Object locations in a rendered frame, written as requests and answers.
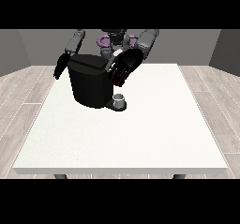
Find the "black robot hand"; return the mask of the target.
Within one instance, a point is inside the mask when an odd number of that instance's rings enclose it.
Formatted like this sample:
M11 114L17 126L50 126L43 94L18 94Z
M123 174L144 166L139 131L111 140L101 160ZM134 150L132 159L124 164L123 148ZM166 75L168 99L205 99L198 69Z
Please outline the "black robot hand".
M57 60L57 64L53 73L55 79L59 79L63 71L68 65L70 55L68 53L63 53Z
M139 49L128 49L120 53L114 60L114 65L109 72L109 79L112 75L123 76L126 80L143 61L143 52Z

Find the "pale grey machine lid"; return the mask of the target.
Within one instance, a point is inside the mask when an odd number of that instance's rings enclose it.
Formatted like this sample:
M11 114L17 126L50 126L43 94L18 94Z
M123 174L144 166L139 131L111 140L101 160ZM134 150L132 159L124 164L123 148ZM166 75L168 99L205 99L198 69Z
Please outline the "pale grey machine lid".
M112 57L110 58L108 64L107 64L106 67L105 67L105 69L106 69L107 72L110 71L110 68L111 68L111 66L112 66L112 64L113 64L113 62L114 62L114 60L115 60L115 56L112 55Z

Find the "red pod holder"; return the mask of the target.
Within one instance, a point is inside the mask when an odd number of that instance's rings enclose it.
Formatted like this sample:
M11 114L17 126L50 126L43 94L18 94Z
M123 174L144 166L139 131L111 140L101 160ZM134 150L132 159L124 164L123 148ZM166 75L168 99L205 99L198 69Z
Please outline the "red pod holder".
M111 81L113 85L119 86L119 87L122 87L123 84L125 83L125 79L123 76L117 76L115 74L112 75Z

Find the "black coffee machine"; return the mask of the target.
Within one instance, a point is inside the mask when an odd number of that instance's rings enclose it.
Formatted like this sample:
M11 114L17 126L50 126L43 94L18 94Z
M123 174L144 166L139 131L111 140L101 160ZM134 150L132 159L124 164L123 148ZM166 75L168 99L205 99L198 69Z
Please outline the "black coffee machine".
M113 103L113 84L105 67L109 60L92 54L74 54L67 63L67 69L75 100L88 108L109 108L116 112L124 111Z

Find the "small grey cup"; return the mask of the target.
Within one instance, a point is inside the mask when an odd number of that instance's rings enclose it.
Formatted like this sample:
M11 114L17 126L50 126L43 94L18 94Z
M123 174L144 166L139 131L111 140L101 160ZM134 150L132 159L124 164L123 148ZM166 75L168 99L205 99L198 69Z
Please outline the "small grey cup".
M125 105L125 98L122 94L115 94L113 97L113 106L116 109L121 109Z

